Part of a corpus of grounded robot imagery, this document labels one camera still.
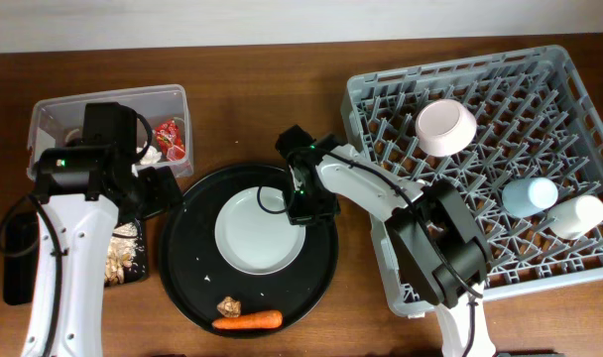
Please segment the cream white cup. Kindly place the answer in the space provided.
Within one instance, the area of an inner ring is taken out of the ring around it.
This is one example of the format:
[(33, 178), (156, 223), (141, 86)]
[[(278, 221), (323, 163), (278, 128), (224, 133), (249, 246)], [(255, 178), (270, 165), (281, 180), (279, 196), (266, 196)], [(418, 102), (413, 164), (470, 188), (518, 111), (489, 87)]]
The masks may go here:
[(594, 195), (581, 195), (560, 203), (547, 213), (549, 228), (561, 239), (575, 240), (603, 221), (603, 202)]

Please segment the orange carrot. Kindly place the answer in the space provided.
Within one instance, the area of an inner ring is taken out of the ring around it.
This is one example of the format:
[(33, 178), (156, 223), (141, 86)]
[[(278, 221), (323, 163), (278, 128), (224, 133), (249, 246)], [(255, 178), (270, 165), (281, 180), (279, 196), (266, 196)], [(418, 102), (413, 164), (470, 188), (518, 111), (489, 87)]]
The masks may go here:
[(212, 326), (222, 330), (275, 329), (283, 324), (283, 315), (278, 310), (255, 312), (238, 317), (223, 317), (213, 321)]

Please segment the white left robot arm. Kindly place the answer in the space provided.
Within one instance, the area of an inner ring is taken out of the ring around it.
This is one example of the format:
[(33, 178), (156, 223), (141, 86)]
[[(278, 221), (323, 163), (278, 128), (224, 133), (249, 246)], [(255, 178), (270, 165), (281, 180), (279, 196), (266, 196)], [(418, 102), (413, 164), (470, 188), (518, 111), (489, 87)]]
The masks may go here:
[(99, 356), (103, 273), (114, 229), (181, 204), (172, 170), (136, 170), (114, 146), (45, 150), (29, 196), (39, 261), (25, 356)]

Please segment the brown walnut shell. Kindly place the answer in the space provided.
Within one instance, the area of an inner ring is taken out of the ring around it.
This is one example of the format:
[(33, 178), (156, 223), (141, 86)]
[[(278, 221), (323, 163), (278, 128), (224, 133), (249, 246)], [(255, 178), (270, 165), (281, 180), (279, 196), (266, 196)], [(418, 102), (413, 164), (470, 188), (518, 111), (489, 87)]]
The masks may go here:
[(225, 297), (217, 306), (218, 312), (227, 318), (239, 317), (241, 312), (241, 302), (233, 297)]

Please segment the white tissue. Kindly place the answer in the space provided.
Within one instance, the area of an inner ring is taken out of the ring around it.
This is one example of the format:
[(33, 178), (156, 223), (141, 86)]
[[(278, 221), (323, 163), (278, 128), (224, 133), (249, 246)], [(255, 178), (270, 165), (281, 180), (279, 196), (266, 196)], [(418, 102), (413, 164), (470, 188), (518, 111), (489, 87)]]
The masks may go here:
[(158, 163), (163, 156), (162, 152), (159, 152), (155, 147), (150, 146), (145, 155), (139, 160), (138, 165), (152, 165)]

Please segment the grey bowl with food scraps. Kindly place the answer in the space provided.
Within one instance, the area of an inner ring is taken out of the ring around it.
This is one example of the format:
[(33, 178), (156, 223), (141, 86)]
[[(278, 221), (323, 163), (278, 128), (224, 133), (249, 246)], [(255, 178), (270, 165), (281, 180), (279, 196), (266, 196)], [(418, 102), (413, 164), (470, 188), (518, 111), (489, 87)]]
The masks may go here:
[(223, 259), (254, 276), (274, 274), (290, 265), (302, 251), (305, 228), (291, 224), (284, 208), (283, 193), (267, 186), (250, 187), (229, 198), (214, 229)]

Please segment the blue plastic cup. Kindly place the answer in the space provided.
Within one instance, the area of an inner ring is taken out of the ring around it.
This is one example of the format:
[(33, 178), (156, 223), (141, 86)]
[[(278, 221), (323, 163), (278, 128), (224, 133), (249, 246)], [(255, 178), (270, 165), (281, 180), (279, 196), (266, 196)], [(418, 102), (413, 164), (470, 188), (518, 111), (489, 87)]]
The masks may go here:
[(555, 205), (558, 189), (548, 178), (521, 178), (507, 183), (502, 206), (515, 217), (528, 217)]

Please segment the pile of rice and shells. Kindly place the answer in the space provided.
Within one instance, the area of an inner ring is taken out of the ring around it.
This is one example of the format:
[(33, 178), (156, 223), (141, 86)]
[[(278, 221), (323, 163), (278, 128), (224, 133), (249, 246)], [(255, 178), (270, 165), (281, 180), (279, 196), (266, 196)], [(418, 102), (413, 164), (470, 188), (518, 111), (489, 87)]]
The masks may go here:
[(133, 283), (145, 274), (143, 230), (138, 221), (116, 227), (110, 238), (104, 269), (104, 286)]

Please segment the pink bowl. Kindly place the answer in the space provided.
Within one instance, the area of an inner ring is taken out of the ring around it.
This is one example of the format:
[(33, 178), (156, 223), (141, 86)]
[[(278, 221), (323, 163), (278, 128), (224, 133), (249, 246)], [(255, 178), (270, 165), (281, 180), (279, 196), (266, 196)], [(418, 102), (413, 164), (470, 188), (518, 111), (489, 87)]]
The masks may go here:
[(416, 121), (420, 149), (434, 157), (464, 150), (477, 131), (475, 116), (460, 102), (439, 99), (422, 109)]

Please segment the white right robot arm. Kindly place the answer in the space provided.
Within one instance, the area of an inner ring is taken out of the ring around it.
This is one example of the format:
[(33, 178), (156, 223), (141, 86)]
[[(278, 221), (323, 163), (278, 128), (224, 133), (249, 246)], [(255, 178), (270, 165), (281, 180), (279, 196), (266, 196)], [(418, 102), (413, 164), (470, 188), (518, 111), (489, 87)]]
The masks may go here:
[(447, 181), (426, 185), (391, 174), (334, 135), (315, 140), (300, 126), (276, 150), (290, 170), (284, 213), (293, 225), (328, 221), (344, 196), (383, 224), (405, 280), (434, 308), (445, 356), (493, 356), (483, 307), (493, 260), (483, 231)]

